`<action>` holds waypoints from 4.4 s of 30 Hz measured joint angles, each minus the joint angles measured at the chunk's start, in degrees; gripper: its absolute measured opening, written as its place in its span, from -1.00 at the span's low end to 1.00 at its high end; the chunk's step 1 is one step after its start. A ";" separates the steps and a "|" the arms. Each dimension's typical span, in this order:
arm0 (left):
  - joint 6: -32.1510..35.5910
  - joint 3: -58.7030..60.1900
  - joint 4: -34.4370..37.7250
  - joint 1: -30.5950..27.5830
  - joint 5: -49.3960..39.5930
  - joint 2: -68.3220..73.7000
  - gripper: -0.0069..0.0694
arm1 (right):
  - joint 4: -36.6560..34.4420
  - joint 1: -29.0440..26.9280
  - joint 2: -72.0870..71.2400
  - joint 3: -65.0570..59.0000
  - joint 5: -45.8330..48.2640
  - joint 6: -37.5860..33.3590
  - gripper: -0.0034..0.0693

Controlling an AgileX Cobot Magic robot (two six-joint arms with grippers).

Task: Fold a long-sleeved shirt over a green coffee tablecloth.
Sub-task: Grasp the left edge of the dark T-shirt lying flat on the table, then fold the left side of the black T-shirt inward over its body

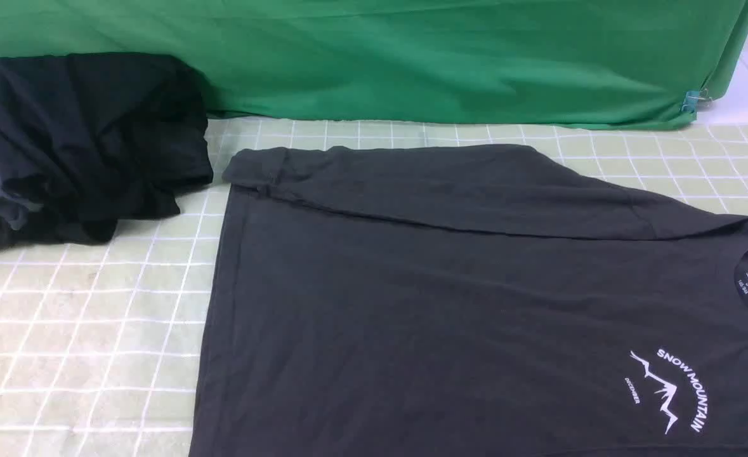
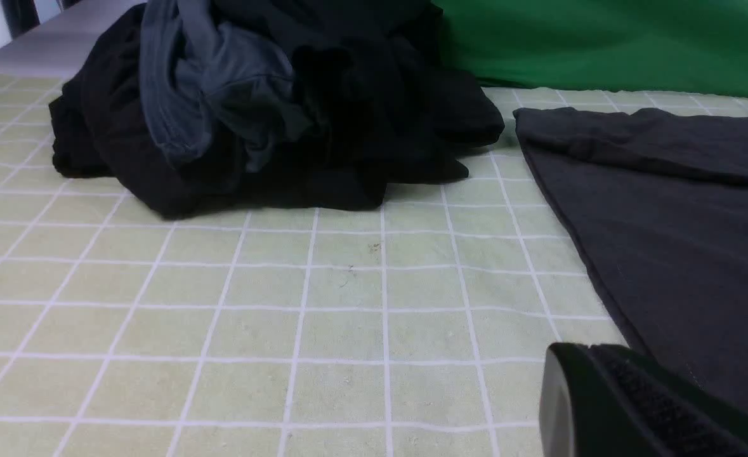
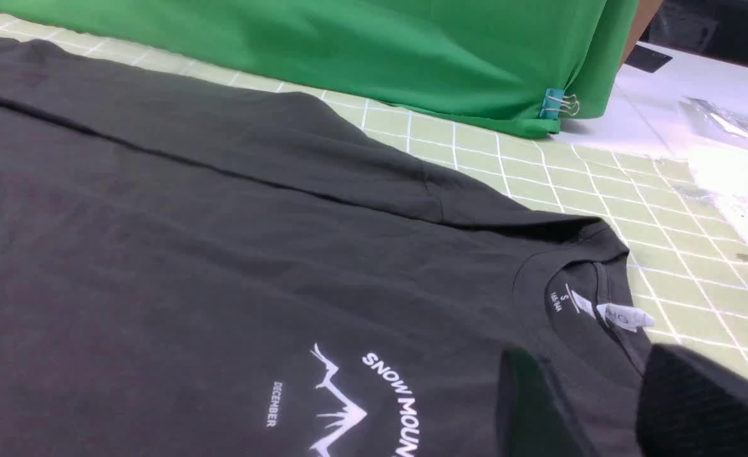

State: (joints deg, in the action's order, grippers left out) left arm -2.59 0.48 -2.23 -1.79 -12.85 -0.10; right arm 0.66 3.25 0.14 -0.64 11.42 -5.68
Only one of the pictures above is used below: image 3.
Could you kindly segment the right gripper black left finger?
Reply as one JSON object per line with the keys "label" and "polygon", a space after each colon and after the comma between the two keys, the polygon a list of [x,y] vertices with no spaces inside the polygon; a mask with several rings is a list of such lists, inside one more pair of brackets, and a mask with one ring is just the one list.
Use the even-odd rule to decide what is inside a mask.
{"label": "right gripper black left finger", "polygon": [[495,436],[499,456],[593,455],[553,365],[518,347],[499,362]]}

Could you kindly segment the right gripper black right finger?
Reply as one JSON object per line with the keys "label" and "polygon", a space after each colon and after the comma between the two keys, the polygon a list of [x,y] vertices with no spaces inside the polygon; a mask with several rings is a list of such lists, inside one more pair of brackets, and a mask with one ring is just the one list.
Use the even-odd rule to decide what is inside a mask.
{"label": "right gripper black right finger", "polygon": [[636,437],[646,456],[748,456],[748,379],[681,345],[654,345]]}

